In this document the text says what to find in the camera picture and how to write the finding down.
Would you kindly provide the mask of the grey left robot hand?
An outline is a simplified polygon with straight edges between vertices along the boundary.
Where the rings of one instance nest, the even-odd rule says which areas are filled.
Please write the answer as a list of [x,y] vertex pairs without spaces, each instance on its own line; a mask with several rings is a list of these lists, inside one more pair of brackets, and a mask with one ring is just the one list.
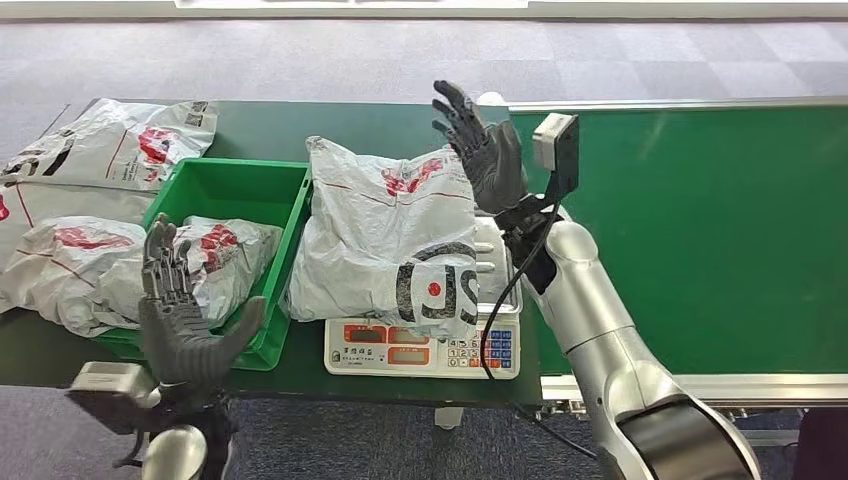
[[257,334],[266,299],[250,298],[232,330],[211,333],[191,290],[190,243],[175,245],[176,233],[176,225],[160,214],[145,238],[138,303],[141,349],[162,384],[218,386]]

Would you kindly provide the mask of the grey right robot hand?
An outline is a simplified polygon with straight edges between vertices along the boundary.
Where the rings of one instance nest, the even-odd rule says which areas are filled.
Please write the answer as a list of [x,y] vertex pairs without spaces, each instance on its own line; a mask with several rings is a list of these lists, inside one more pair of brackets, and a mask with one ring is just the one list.
[[511,121],[484,123],[478,105],[456,84],[433,82],[431,105],[444,117],[432,126],[458,155],[477,207],[499,214],[528,195],[521,143]]

